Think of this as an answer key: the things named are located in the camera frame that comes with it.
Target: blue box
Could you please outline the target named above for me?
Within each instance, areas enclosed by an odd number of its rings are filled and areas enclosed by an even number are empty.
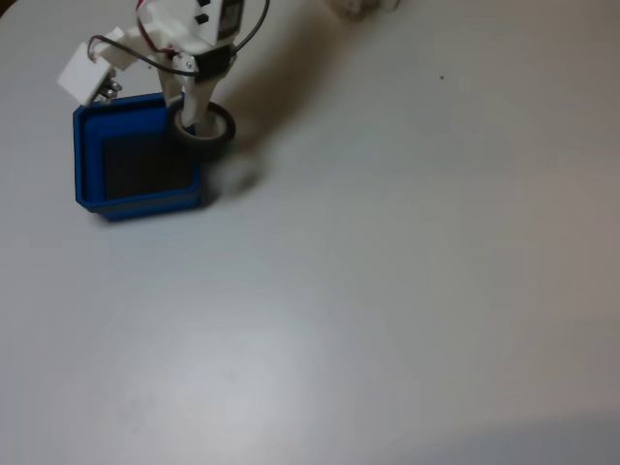
[[[166,120],[161,93],[78,108],[76,201],[109,220],[200,206],[200,164]]]

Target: table surface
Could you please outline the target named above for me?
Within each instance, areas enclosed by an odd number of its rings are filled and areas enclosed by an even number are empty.
[[[55,80],[132,5],[19,0],[2,462],[617,464],[619,21],[611,0],[403,0],[350,27],[276,0],[214,98],[259,182],[107,225],[74,201]],[[142,65],[121,82],[158,90]]]

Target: red wire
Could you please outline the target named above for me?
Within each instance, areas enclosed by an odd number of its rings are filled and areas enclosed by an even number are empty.
[[[142,3],[144,3],[144,0],[138,0],[138,5],[136,6],[136,13],[140,9],[140,5]],[[172,52],[174,52],[174,50],[172,48],[156,48],[155,44],[153,44],[153,41],[151,40],[151,38],[149,37],[148,33],[146,32],[146,29],[144,29],[144,25],[142,24],[142,21],[140,21],[140,17],[138,15],[136,15],[136,17],[138,19],[138,29],[139,29],[139,32],[142,34],[142,37],[144,38],[144,40],[146,41],[146,44],[149,46],[149,48],[151,50],[156,51],[158,53],[172,53]]]

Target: black bottom of bin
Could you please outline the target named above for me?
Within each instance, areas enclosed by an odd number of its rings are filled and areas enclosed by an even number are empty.
[[[194,162],[162,133],[106,139],[103,145],[106,200],[186,189]]]

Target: white robot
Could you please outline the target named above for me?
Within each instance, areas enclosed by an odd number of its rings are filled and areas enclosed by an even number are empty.
[[[244,0],[139,0],[138,25],[114,29],[81,44],[58,83],[82,105],[104,103],[122,90],[113,79],[138,59],[159,71],[166,105],[185,98],[176,116],[179,128],[192,135],[216,137],[217,115],[209,101],[216,84],[234,63],[236,54],[254,37],[266,17],[269,0],[256,27],[238,46]]]

